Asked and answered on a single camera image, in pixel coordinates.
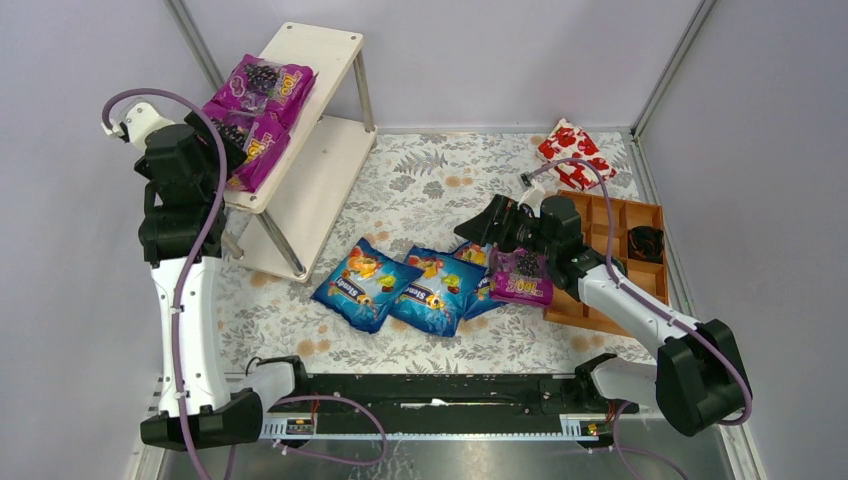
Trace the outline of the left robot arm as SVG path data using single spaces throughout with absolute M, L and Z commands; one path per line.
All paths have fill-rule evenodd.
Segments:
M 150 446 L 195 454 L 272 440 L 515 438 L 532 408 L 515 375 L 311 374 L 297 356 L 260 360 L 228 382 L 211 317 L 223 260 L 223 179 L 235 156 L 210 118 L 106 130 L 143 150 L 147 179 L 139 238 L 162 312 L 164 374 L 156 414 L 140 426 Z

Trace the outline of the purple candy bag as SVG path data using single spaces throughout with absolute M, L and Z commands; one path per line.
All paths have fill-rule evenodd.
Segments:
M 317 80 L 317 72 L 298 64 L 278 64 L 245 54 L 211 102 L 228 110 L 269 113 L 291 130 Z
M 203 112 L 223 139 L 244 155 L 241 160 L 236 154 L 228 188 L 254 193 L 285 151 L 290 141 L 289 130 L 270 112 L 232 110 L 213 102 L 208 102 Z
M 522 248 L 510 253 L 494 249 L 489 267 L 494 300 L 540 308 L 551 305 L 554 285 L 543 255 Z

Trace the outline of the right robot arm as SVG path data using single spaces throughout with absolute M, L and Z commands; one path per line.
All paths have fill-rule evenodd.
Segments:
M 753 397 L 730 327 L 719 319 L 698 321 L 647 294 L 611 255 L 585 242 L 581 223 L 574 202 L 564 196 L 542 200 L 533 215 L 518 201 L 496 195 L 454 232 L 502 252 L 521 248 L 544 256 L 557 288 L 604 314 L 652 355 L 653 364 L 607 355 L 580 365 L 575 374 L 591 398 L 657 409 L 685 436 L 714 424 L 745 423 Z

